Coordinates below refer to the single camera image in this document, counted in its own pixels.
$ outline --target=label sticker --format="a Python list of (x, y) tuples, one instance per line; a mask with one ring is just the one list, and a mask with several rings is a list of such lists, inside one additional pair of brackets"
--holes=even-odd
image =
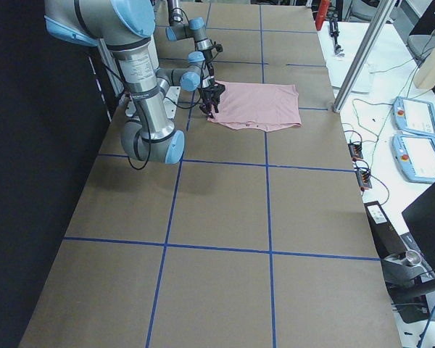
[(370, 216), (372, 216), (372, 218), (374, 219), (376, 224), (386, 223), (385, 215), (382, 213), (382, 211), (380, 210), (380, 207), (378, 205), (370, 205), (368, 207), (368, 210), (369, 210)]
[(144, 54), (136, 60), (120, 60), (119, 65), (125, 80), (129, 83), (139, 83), (141, 80), (154, 76), (152, 62), (150, 62), (148, 54)]

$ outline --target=white table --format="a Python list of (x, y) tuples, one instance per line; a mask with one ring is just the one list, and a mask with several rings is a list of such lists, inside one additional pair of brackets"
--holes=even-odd
[[(339, 23), (339, 44), (344, 49), (344, 64), (350, 64), (354, 58), (367, 27), (367, 23)], [(328, 22), (324, 23), (324, 26), (318, 35), (324, 57), (326, 60), (333, 59), (334, 45), (328, 34)], [(416, 64), (413, 60), (411, 60), (411, 58), (412, 57), (410, 56), (410, 53), (394, 29), (394, 26), (385, 25), (368, 58), (370, 71), (387, 70), (390, 67), (395, 67), (408, 60), (410, 61), (403, 66), (388, 72), (377, 72), (372, 74), (372, 89), (369, 94), (352, 93), (349, 96), (347, 103), (341, 111), (341, 121), (343, 123), (349, 123), (349, 125), (344, 124), (345, 130), (352, 129), (353, 127), (355, 131), (362, 135), (363, 140), (376, 140), (376, 137), (373, 134), (367, 132), (358, 125), (358, 121), (353, 110), (352, 101), (353, 99), (361, 99), (373, 104), (391, 104), (398, 95), (407, 96), (407, 90), (411, 80), (409, 77), (410, 75), (412, 77), (413, 71), (416, 68)], [(426, 91), (419, 90), (413, 84), (411, 84), (409, 97), (415, 97), (424, 92)], [(419, 96), (419, 99), (432, 102), (435, 107), (435, 95), (432, 91), (428, 91)], [(390, 142), (392, 136), (396, 133), (399, 133), (399, 131), (394, 126), (391, 115), (389, 115), (390, 106), (370, 106), (366, 103), (362, 103), (361, 101), (355, 101), (355, 106), (357, 108), (357, 114), (359, 115), (361, 125), (364, 125), (374, 133), (378, 133), (382, 125), (384, 125), (377, 143), (374, 160), (372, 161), (374, 143), (364, 143), (362, 146), (362, 152), (365, 161), (369, 165), (372, 164), (372, 174), (381, 179), (388, 186), (390, 190), (390, 197), (388, 202), (383, 205), (383, 208), (398, 234), (404, 234), (409, 230), (402, 218), (401, 212), (411, 202), (413, 202), (415, 198), (424, 192), (429, 185), (410, 183), (406, 181), (399, 171), (396, 162), (394, 161)], [(350, 139), (351, 135), (351, 133), (346, 133), (347, 140)], [(357, 136), (353, 136), (352, 140), (357, 140)], [(386, 189), (374, 179), (372, 179), (372, 185), (373, 189), (367, 190), (364, 193), (363, 201), (372, 202), (377, 200), (380, 203), (384, 202), (387, 196)], [(408, 325), (402, 322), (401, 317), (398, 314), (395, 315), (395, 318), (397, 320), (399, 335), (403, 346), (415, 347), (419, 340), (418, 335), (422, 332), (425, 322)], [(412, 335), (405, 335), (405, 331), (412, 333)], [(432, 348), (432, 346), (435, 346), (435, 322), (433, 322), (429, 327), (423, 348)]]

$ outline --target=blue joint cap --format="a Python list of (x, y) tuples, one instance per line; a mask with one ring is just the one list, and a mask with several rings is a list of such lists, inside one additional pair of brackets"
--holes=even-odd
[(181, 87), (188, 92), (193, 92), (200, 86), (200, 75), (196, 72), (188, 71), (182, 75)]
[(167, 148), (165, 163), (174, 165), (179, 162), (182, 157), (183, 148), (185, 146), (185, 136), (181, 130), (177, 130)]
[(169, 41), (177, 41), (174, 30), (171, 27), (166, 27), (166, 37)]
[(99, 42), (95, 38), (82, 34), (50, 17), (44, 16), (44, 18), (46, 30), (55, 38), (82, 46), (96, 47), (99, 45)]
[(188, 55), (188, 63), (201, 63), (204, 61), (204, 55), (200, 51), (191, 52)]
[(204, 20), (201, 17), (193, 18), (188, 22), (188, 27), (192, 30), (198, 30), (204, 27)]
[(154, 12), (150, 0), (111, 0), (116, 15), (132, 33), (149, 38), (154, 32)]

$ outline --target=blue tape line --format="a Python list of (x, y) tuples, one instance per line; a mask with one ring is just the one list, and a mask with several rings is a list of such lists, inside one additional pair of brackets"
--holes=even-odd
[(202, 159), (184, 159), (184, 162), (190, 163), (207, 163), (211, 165), (243, 165), (247, 167), (265, 167), (266, 165), (259, 165), (257, 163), (243, 163), (243, 162), (216, 162), (216, 161), (206, 161)]
[(269, 180), (269, 155), (268, 135), (264, 133), (265, 160), (266, 160), (266, 200), (268, 205), (268, 238), (269, 238), (269, 276), (270, 276), (270, 309), (272, 313), (273, 348), (277, 347), (276, 331), (276, 300), (274, 294), (274, 267), (273, 267), (273, 232), (270, 214), (270, 180)]
[(318, 111), (328, 111), (326, 107), (299, 107), (300, 110), (318, 110)]
[(266, 29), (264, 31), (269, 31), (271, 33), (296, 33), (296, 34), (317, 34), (316, 31), (303, 31), (303, 30), (276, 30), (276, 29)]
[(212, 2), (210, 2), (210, 7), (208, 7), (208, 14), (206, 16), (206, 23), (204, 24), (206, 27), (208, 27), (208, 20), (210, 20), (211, 5), (212, 5)]
[[(191, 94), (191, 100), (190, 100), (190, 106), (192, 106), (194, 104), (194, 100), (195, 100), (195, 91)], [(190, 128), (190, 119), (191, 119), (191, 109), (188, 111), (188, 117), (187, 117), (187, 126), (186, 126), (186, 131), (189, 131)]]
[(263, 41), (262, 41), (262, 11), (260, 6), (260, 42), (261, 42), (261, 78), (262, 83), (264, 83), (264, 49), (263, 49)]
[(150, 315), (150, 324), (148, 327), (148, 334), (146, 336), (146, 343), (145, 347), (149, 348), (150, 340), (152, 338), (152, 330), (153, 330), (153, 323), (154, 323), (154, 314), (157, 310), (157, 303), (158, 303), (158, 296), (160, 294), (160, 286), (161, 286), (161, 279), (162, 279), (162, 271), (165, 266), (165, 260), (166, 260), (166, 252), (167, 252), (167, 241), (169, 240), (169, 233), (171, 231), (171, 225), (173, 223), (173, 216), (174, 216), (174, 208), (175, 208), (175, 200), (177, 198), (177, 191), (179, 187), (179, 181), (181, 179), (181, 170), (182, 170), (182, 159), (179, 164), (179, 169), (177, 171), (177, 178), (175, 179), (175, 187), (174, 187), (174, 194), (173, 194), (173, 202), (171, 203), (171, 210), (169, 213), (169, 220), (167, 222), (167, 231), (166, 231), (166, 238), (165, 243), (162, 249), (162, 256), (161, 256), (161, 264), (159, 265), (159, 272), (158, 272), (158, 279), (157, 279), (157, 287), (154, 291), (154, 300), (153, 300), (153, 307), (152, 307), (152, 313)]
[(216, 63), (231, 63), (231, 64), (261, 64), (260, 62), (239, 62), (233, 60), (213, 60)]
[(156, 243), (153, 241), (124, 241), (122, 239), (103, 239), (103, 238), (86, 238), (86, 237), (64, 237), (65, 241), (98, 241), (100, 243), (113, 243), (113, 244), (135, 244), (135, 245), (148, 245), (151, 247), (163, 247), (163, 243)]
[(145, 245), (148, 247), (171, 247), (178, 249), (202, 249), (202, 250), (217, 250), (222, 252), (248, 252), (253, 254), (276, 254), (285, 256), (298, 256), (298, 257), (322, 257), (325, 259), (343, 259), (343, 260), (362, 260), (362, 261), (380, 261), (377, 257), (364, 257), (364, 256), (351, 256), (351, 255), (334, 255), (334, 254), (313, 254), (306, 252), (278, 252), (273, 250), (258, 250), (258, 249), (240, 249), (230, 248), (224, 246), (204, 246), (204, 245), (191, 245), (191, 244), (165, 244), (154, 241), (127, 241), (123, 239), (105, 239), (105, 238), (89, 238), (89, 237), (63, 237), (65, 241), (88, 241), (98, 243), (112, 243), (112, 244), (134, 244)]
[(326, 67), (325, 65), (314, 65), (314, 64), (286, 64), (288, 67)]
[[(169, 25), (157, 25), (158, 28), (167, 28)], [(237, 31), (260, 31), (260, 29), (241, 29), (241, 28), (214, 28), (207, 27), (207, 29), (212, 30), (237, 30)], [(271, 32), (271, 33), (295, 33), (295, 34), (317, 34), (315, 31), (302, 31), (302, 30), (275, 30), (275, 29), (264, 29), (263, 31)]]
[[(183, 58), (158, 58), (158, 60), (178, 60), (178, 61), (186, 61), (187, 59)], [(214, 63), (232, 63), (232, 64), (261, 64), (260, 62), (240, 62), (238, 60), (213, 60)]]
[(207, 29), (211, 29), (211, 30), (232, 30), (232, 31), (260, 31), (260, 29), (241, 29), (241, 28), (214, 28), (214, 27), (209, 27)]
[[(127, 158), (127, 155), (124, 154), (99, 154), (99, 156), (105, 156), (105, 157), (122, 157)], [(259, 164), (259, 163), (245, 163), (245, 162), (218, 162), (218, 161), (207, 161), (203, 159), (182, 159), (183, 162), (190, 162), (190, 163), (207, 163), (210, 165), (243, 165), (246, 167), (265, 167), (266, 164)], [(340, 168), (321, 168), (321, 167), (303, 167), (301, 165), (270, 165), (268, 164), (269, 168), (283, 168), (283, 169), (301, 169), (301, 170), (320, 170), (320, 171), (327, 171), (327, 172), (343, 172), (343, 173), (354, 173), (355, 171), (353, 169), (340, 169)]]
[(252, 254), (269, 254), (269, 251), (267, 250), (227, 248), (222, 246), (202, 246), (202, 245), (189, 245), (189, 244), (168, 244), (167, 246), (170, 248), (180, 248), (180, 249), (200, 249), (200, 250), (215, 250), (219, 252), (246, 252)]
[(275, 255), (301, 256), (301, 257), (320, 257), (324, 259), (342, 259), (342, 260), (361, 260), (361, 261), (380, 261), (378, 257), (332, 255), (332, 254), (310, 254), (305, 252), (273, 252)]
[(344, 172), (354, 173), (353, 169), (338, 169), (338, 168), (320, 168), (320, 167), (302, 167), (298, 165), (269, 165), (271, 168), (284, 168), (284, 169), (303, 169), (303, 170), (321, 170), (326, 172)]

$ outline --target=metal pole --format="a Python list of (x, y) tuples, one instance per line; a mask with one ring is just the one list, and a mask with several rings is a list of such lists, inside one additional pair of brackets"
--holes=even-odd
[(381, 0), (378, 4), (376, 15), (369, 24), (368, 31), (364, 35), (364, 39), (360, 44), (360, 48), (357, 49), (353, 63), (348, 70), (347, 76), (343, 81), (339, 94), (337, 95), (335, 102), (333, 103), (333, 111), (340, 112), (344, 106), (349, 92), (351, 92), (353, 85), (355, 84), (357, 77), (360, 75), (361, 69), (372, 50), (374, 43), (376, 42), (384, 24), (389, 19), (390, 13), (392, 13), (395, 0)]

